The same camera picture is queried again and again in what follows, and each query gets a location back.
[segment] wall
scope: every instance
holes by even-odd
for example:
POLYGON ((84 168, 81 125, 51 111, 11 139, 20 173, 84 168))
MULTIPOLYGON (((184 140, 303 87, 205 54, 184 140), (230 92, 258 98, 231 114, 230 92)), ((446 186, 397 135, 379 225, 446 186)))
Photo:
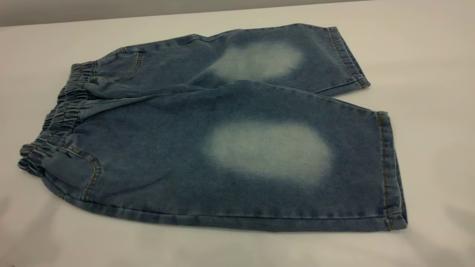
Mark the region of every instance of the wall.
POLYGON ((0 0, 0 26, 357 0, 0 0))

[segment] elastic waistband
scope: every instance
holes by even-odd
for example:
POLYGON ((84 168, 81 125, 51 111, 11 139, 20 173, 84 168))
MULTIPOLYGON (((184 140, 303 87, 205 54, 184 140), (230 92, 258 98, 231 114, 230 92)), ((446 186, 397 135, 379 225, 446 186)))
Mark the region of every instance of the elastic waistband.
POLYGON ((20 150, 23 158, 18 166, 21 169, 41 177, 44 171, 42 160, 62 146, 65 137, 79 123, 82 103, 93 98, 85 85, 90 82, 94 72, 95 62, 92 61, 72 65, 66 86, 59 93, 55 108, 46 116, 38 138, 20 150))

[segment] cuffed hem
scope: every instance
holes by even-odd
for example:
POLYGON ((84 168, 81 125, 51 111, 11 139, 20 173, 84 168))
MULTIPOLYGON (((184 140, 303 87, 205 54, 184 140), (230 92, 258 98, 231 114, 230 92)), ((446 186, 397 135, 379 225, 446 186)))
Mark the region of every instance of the cuffed hem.
POLYGON ((74 64, 66 86, 58 96, 56 107, 46 116, 38 138, 24 145, 20 150, 23 157, 18 166, 41 177, 41 162, 62 146, 64 139, 79 123, 79 112, 84 100, 91 99, 85 85, 94 76, 95 63, 74 64))
POLYGON ((356 61, 355 57, 351 53, 350 49, 345 43, 345 40, 340 35, 340 32, 336 27, 329 27, 328 30, 330 31, 330 36, 333 41, 333 45, 335 46, 340 59, 342 60, 345 68, 348 70, 354 82, 359 85, 359 89, 366 88, 371 85, 371 83, 367 80, 366 76, 364 75, 363 71, 361 70, 360 65, 356 61))
POLYGON ((378 112, 382 140, 384 204, 389 230, 407 228, 408 218, 402 191, 399 164, 394 149, 391 122, 386 112, 378 112))

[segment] denim fabric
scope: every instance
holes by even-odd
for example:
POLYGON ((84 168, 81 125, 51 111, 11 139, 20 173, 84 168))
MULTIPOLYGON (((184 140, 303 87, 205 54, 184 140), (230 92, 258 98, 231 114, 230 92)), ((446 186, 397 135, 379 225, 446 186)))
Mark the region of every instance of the denim fabric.
POLYGON ((75 64, 19 166, 112 217, 264 231, 407 227, 390 119, 337 28, 125 47, 75 64))

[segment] faded knee patch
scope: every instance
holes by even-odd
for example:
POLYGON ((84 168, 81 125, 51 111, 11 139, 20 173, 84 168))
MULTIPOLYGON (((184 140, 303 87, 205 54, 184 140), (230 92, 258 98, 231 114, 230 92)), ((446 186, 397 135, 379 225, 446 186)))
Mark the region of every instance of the faded knee patch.
POLYGON ((228 48, 205 72, 211 72, 226 82, 262 82, 289 74, 302 58, 300 51, 284 42, 252 43, 245 48, 228 48))
POLYGON ((312 128, 296 123, 234 122, 216 127, 204 153, 217 166, 266 178, 318 181, 332 153, 312 128))

